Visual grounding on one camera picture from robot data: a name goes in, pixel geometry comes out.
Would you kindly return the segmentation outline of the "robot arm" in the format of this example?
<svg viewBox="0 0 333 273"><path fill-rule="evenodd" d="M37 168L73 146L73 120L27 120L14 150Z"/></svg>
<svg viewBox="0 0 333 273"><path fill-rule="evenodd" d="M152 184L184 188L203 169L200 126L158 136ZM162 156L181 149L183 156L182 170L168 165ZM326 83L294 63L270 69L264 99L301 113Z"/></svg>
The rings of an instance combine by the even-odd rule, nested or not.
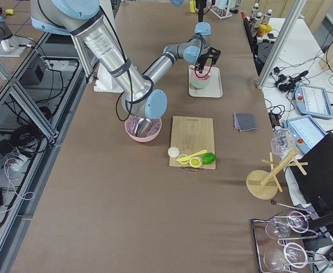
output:
<svg viewBox="0 0 333 273"><path fill-rule="evenodd" d="M170 0L170 2L175 7L180 7L184 3L184 0ZM207 0L189 1L190 12L198 15L198 22L202 22L204 19L204 15L209 12L209 10L204 11L206 7Z"/></svg>
<svg viewBox="0 0 333 273"><path fill-rule="evenodd" d="M211 26L199 22L186 43L164 48L144 73L139 73L125 55L111 23L99 1L31 1L31 21L35 29L69 35L82 41L99 59L122 88L122 107L136 117L158 119L167 109L167 96L154 85L179 59L194 63L201 72L208 59L216 64L221 52L210 46Z"/></svg>

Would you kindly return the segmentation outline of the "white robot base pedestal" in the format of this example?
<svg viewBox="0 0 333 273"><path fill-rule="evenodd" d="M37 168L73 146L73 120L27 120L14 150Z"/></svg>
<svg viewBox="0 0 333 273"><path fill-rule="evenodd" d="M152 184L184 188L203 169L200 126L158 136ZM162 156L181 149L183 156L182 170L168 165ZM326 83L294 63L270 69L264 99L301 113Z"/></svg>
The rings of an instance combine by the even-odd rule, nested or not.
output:
<svg viewBox="0 0 333 273"><path fill-rule="evenodd" d="M95 79L95 76L89 56L85 50L85 44L80 38L74 36L71 36L71 38L88 78L88 82L91 83ZM110 75L102 64L98 67L97 80L93 89L98 93L122 93L123 91L117 81Z"/></svg>

